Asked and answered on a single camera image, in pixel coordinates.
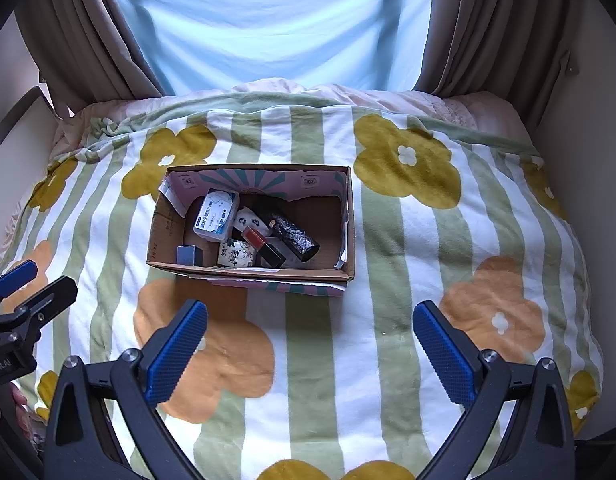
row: curtain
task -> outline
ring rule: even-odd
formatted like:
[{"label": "curtain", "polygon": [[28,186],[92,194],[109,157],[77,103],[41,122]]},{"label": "curtain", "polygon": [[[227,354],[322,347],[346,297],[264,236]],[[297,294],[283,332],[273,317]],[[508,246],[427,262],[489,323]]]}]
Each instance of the curtain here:
[{"label": "curtain", "polygon": [[164,90],[185,95],[266,77],[410,90],[432,0],[117,1]]},{"label": "curtain", "polygon": [[580,1],[432,0],[414,89],[443,98],[487,90],[532,132],[568,62]]},{"label": "curtain", "polygon": [[74,112],[163,94],[116,0],[21,0],[15,15],[53,98]]}]

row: brown curtain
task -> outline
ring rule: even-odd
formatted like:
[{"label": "brown curtain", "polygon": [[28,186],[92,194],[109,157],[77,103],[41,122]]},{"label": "brown curtain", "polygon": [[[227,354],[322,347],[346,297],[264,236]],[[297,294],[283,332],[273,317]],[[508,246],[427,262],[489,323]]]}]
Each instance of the brown curtain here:
[{"label": "brown curtain", "polygon": [[490,91],[534,130],[568,62],[580,1],[432,0],[415,90]]},{"label": "brown curtain", "polygon": [[73,112],[163,94],[116,0],[21,0],[15,14],[53,97]]}]

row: lipstick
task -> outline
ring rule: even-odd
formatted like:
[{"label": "lipstick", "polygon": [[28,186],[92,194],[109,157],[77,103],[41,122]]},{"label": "lipstick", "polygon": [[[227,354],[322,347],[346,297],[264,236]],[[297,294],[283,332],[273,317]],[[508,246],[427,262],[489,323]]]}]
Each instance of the lipstick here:
[{"label": "lipstick", "polygon": [[243,229],[241,235],[259,252],[259,254],[261,254],[261,257],[267,261],[273,269],[281,269],[281,266],[285,262],[285,257],[272,247],[272,245],[267,243],[259,231],[252,229],[252,227],[246,227]]}]

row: blue gripper pad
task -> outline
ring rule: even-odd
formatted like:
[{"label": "blue gripper pad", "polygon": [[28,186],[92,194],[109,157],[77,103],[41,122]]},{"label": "blue gripper pad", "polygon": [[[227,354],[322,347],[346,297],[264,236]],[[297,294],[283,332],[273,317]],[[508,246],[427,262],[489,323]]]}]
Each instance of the blue gripper pad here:
[{"label": "blue gripper pad", "polygon": [[7,298],[22,286],[36,278],[37,268],[32,260],[27,260],[0,276],[0,298]]},{"label": "blue gripper pad", "polygon": [[[207,326],[208,311],[203,303],[195,301],[147,369],[144,396],[149,406],[156,408],[157,404],[169,400]],[[152,337],[160,330],[167,329],[171,326],[157,330]]]},{"label": "blue gripper pad", "polygon": [[424,301],[415,307],[412,313],[412,328],[450,400],[455,404],[462,404],[466,409],[470,407],[476,398],[476,384],[480,382],[476,377],[479,370],[475,370],[474,363],[471,365],[466,359],[449,332],[454,332],[454,336],[456,333],[465,338],[467,336],[452,328],[431,301]]}]

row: striped blanket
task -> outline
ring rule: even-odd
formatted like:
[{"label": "striped blanket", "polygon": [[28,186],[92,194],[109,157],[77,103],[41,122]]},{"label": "striped blanket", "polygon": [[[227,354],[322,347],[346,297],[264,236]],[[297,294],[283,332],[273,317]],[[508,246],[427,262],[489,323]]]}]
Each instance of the striped blanket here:
[{"label": "striped blanket", "polygon": [[[352,167],[357,273],[344,296],[214,286],[147,266],[166,167],[204,162]],[[422,300],[507,360],[552,356],[575,429],[600,393],[584,261],[543,161],[423,116],[249,92],[94,120],[85,147],[37,186],[0,273],[26,258],[38,277],[2,312],[62,274],[78,283],[20,380],[42,418],[70,354],[117,359],[186,298],[207,305],[205,349],[158,411],[209,480],[412,480],[461,414],[413,336]],[[150,476],[110,408],[133,468]],[[510,414],[507,403],[474,474]]]}]

